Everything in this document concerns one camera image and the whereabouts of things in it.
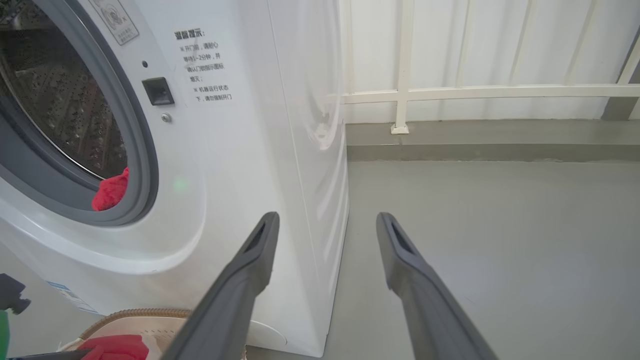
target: railing post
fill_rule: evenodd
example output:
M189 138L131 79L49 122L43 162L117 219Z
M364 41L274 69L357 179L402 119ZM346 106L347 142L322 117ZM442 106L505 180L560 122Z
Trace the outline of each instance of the railing post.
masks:
M409 95L409 77L411 75L411 46L413 38L414 0L402 0L400 20L400 59L398 61L398 86L396 123L391 127L392 134L408 134L406 126L406 103Z
M344 1L344 31L346 37L346 74L347 74L347 93L353 94L355 91L355 80L353 74L353 24L351 16L351 0Z

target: woven basket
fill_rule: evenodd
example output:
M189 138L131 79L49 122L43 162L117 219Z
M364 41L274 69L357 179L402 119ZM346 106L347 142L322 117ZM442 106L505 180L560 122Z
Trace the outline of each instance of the woven basket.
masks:
M164 352L190 315L191 311L189 310L174 309L119 311L93 324L78 339L62 346L58 351L75 350L86 340L102 336L146 335L154 337L160 351ZM240 359L246 360L245 348L242 350Z

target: corrugated metal wall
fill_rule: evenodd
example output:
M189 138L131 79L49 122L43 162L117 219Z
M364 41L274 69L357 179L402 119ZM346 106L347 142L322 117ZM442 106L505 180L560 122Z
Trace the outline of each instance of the corrugated metal wall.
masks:
M343 25L347 1L341 0ZM589 5L588 0L535 1L514 84L565 82ZM410 88L454 86L467 6L468 0L415 0ZM350 7L352 38L343 31L342 44L343 54L352 46L353 88L346 91L394 89L400 0L350 0ZM526 8L527 0L476 0L461 86L508 83ZM640 1L599 1L572 82L615 83L639 24ZM412 101L406 119L599 119L606 102L601 97ZM348 104L345 116L352 123L393 122L395 107L394 102Z

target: warning label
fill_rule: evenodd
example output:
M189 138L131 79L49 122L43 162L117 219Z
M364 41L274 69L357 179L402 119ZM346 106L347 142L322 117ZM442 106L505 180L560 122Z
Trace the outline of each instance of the warning label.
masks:
M91 5L100 14L118 44L124 45L139 35L138 29L118 0L92 0Z
M69 290L68 287L62 284L56 284L55 282L47 281L49 285L58 289L62 296L66 297L67 300L71 301L78 309L88 311L89 313L97 314L98 312L94 310L89 304L85 303L82 299L80 299L73 291Z
M221 39L202 28L176 29L175 54L182 77L188 84L187 98L192 104L223 104L233 100L225 50Z

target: gray floor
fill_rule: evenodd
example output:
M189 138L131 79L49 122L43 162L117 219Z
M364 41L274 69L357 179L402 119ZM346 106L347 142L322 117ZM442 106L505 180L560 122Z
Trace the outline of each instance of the gray floor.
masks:
M397 217L501 359L640 358L640 165L358 162L349 197L324 359L413 359L384 281L379 211ZM12 317L10 354L52 350L95 320L6 253L0 272L40 299Z

